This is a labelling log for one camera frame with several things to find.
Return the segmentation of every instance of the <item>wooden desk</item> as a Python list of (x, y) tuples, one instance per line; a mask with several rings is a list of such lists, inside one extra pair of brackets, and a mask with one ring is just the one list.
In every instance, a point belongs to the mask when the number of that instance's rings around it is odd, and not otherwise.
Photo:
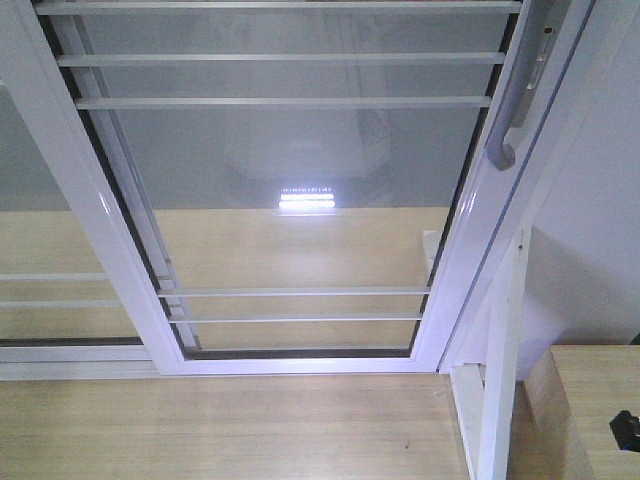
[(525, 382), (549, 476), (640, 478), (640, 453), (618, 445), (609, 422), (640, 412), (640, 347), (555, 346)]

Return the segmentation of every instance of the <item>gray handle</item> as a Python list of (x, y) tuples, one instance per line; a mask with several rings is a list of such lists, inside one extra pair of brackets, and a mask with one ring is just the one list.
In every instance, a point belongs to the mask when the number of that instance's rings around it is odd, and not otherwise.
[(543, 32), (550, 3), (548, 0), (531, 0), (502, 102), (484, 144), (487, 158), (500, 171), (507, 170), (516, 163), (515, 151), (504, 142), (504, 137), (511, 128), (513, 117), (531, 78), (538, 53), (538, 38)]

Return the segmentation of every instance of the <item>white aluminum frame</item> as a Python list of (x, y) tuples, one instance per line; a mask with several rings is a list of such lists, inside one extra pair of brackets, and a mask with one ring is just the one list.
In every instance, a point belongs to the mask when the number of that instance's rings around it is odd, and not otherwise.
[[(362, 3), (357, 3), (357, 8), (361, 8)], [(433, 5), (433, 2), (416, 3), (423, 6)], [(492, 2), (470, 3), (488, 6)], [(512, 5), (511, 8), (513, 4), (517, 4), (518, 10), (520, 9), (518, 2), (497, 3), (509, 3)], [(97, 4), (44, 4), (38, 9), (45, 12), (49, 8), (75, 8), (78, 5), (84, 8), (87, 5)], [(519, 39), (528, 5), (525, 2), (522, 8), (513, 45)], [(561, 37), (570, 39), (572, 29), (576, 30), (576, 24), (581, 21), (581, 13), (584, 14), (580, 6), (572, 7), (571, 15), (568, 15), (568, 27), (563, 27)], [(474, 277), (477, 272), (480, 272), (490, 278), (491, 262), (487, 259), (494, 252), (499, 259), (504, 252), (501, 245), (504, 244), (506, 248), (506, 243), (513, 236), (513, 231), (509, 235), (509, 228), (504, 226), (505, 222), (502, 220), (505, 212), (500, 213), (500, 209), (507, 202), (510, 192), (511, 198), (513, 197), (512, 190), (519, 193), (524, 186), (526, 188), (522, 197), (528, 198), (531, 185), (537, 180), (537, 170), (532, 168), (524, 170), (521, 165), (516, 165), (518, 168), (508, 172), (494, 171), (492, 166), (483, 161), (481, 149), (478, 149), (436, 275), (432, 299), (428, 302), (427, 311), (423, 316), (423, 322), (409, 358), (184, 360), (116, 200), (99, 167), (76, 107), (62, 81), (56, 60), (40, 30), (33, 7), (27, 0), (0, 0), (0, 43), (3, 45), (0, 52), (0, 76), (5, 81), (16, 107), (22, 114), (69, 205), (78, 216), (123, 306), (161, 374), (438, 371), (449, 339), (455, 333), (456, 312), (461, 311), (461, 305), (468, 303), (465, 302), (467, 292), (473, 291), (474, 285), (477, 287)], [(558, 39), (557, 43), (562, 44), (561, 39)], [(503, 67), (505, 72), (509, 72), (513, 65), (513, 51), (515, 49), (511, 48), (510, 54), (505, 58)], [(564, 53), (565, 57), (563, 57), (563, 48), (556, 48), (547, 71), (557, 73), (559, 65), (564, 64), (566, 60), (566, 52)], [(493, 118), (496, 105), (500, 102), (505, 82), (504, 76), (498, 82), (487, 118), (488, 124)], [(543, 97), (545, 95), (548, 97), (550, 90), (549, 86), (545, 90), (544, 82), (541, 82), (539, 93)], [(483, 141), (484, 137), (481, 136), (480, 145)], [(517, 208), (514, 210), (512, 201), (509, 204), (509, 213), (513, 217), (518, 217), (525, 204), (526, 201), (515, 202)], [(495, 237), (492, 236), (494, 231), (498, 232)], [(480, 262), (485, 250), (490, 255)], [(104, 360), (109, 360), (108, 354), (104, 352)]]
[[(530, 4), (524, 2), (520, 20), (528, 13)], [(518, 132), (514, 167), (496, 170), (481, 148), (487, 140), (487, 129), (480, 135), (480, 148), (475, 152), (431, 289), (424, 328), (418, 332), (414, 345), (414, 355), (426, 371), (450, 373), (456, 365), (475, 313), (550, 162), (549, 150), (562, 140), (562, 126), (576, 98), (574, 85), (587, 78), (585, 59), (571, 62), (568, 70), (567, 65), (590, 12), (590, 2), (573, 1), (569, 7), (525, 124)], [(522, 27), (523, 21), (519, 21), (515, 38), (520, 38)], [(515, 47), (512, 45), (507, 54), (507, 71), (513, 63)], [(566, 86), (565, 82), (562, 88), (560, 82), (565, 71), (572, 84)], [(498, 82), (495, 104), (500, 101), (506, 80), (502, 76)], [(562, 95), (555, 101), (558, 91)], [(490, 108), (486, 125), (492, 124), (495, 107)]]

